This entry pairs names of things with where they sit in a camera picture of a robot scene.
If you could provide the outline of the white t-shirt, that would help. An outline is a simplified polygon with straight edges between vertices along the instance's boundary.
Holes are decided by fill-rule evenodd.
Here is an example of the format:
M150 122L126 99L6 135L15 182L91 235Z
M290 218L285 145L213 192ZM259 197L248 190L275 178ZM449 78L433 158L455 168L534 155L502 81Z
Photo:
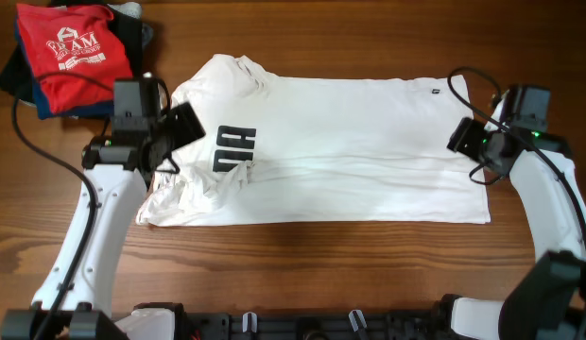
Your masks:
M491 219L482 174L448 148L465 79L278 76L216 55L173 93L205 136L159 172L140 225Z

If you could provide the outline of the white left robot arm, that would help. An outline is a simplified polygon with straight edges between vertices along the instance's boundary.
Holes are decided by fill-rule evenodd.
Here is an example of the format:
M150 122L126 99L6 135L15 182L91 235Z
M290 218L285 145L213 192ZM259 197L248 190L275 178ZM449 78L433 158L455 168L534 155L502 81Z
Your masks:
M146 303L112 320L112 288L129 224L154 173L177 174L173 152L204 137L188 103L122 111L84 148L78 204L59 255L25 310L7 311L3 339L185 339L178 303Z

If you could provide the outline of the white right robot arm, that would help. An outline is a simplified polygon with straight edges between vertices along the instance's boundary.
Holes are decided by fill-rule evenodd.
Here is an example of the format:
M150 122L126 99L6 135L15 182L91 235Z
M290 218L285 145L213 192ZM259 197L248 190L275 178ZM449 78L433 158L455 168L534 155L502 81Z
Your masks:
M524 128L488 130L464 118L448 147L509 177L536 257L504 300L456 298L451 332L469 339L586 339L586 207L565 140Z

